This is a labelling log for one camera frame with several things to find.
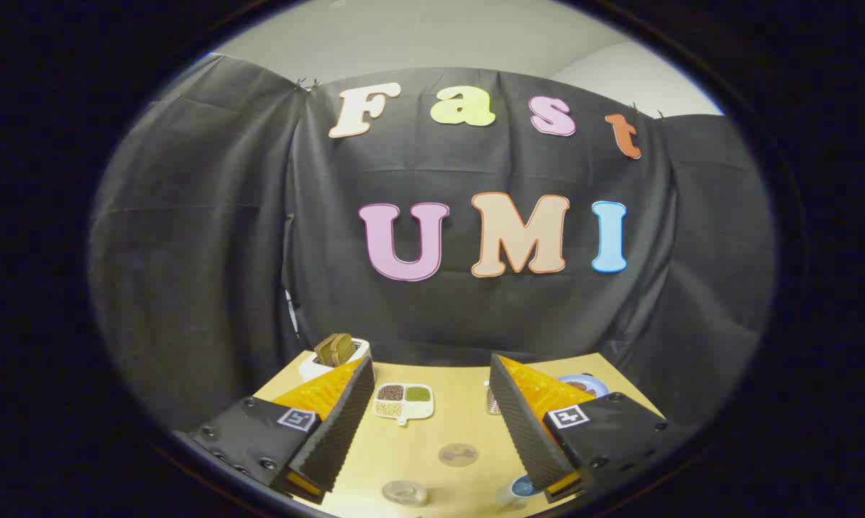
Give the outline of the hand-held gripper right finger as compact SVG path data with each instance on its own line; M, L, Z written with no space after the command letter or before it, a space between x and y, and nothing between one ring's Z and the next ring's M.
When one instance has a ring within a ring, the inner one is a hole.
M591 396L526 364L491 357L489 388L534 491L593 502L653 468L682 428L630 396Z

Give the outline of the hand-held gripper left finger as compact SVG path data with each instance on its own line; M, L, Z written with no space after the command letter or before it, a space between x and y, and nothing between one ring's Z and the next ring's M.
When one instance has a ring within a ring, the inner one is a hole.
M273 400L246 396L191 430L190 439L272 491L320 504L374 390L372 358L359 358Z

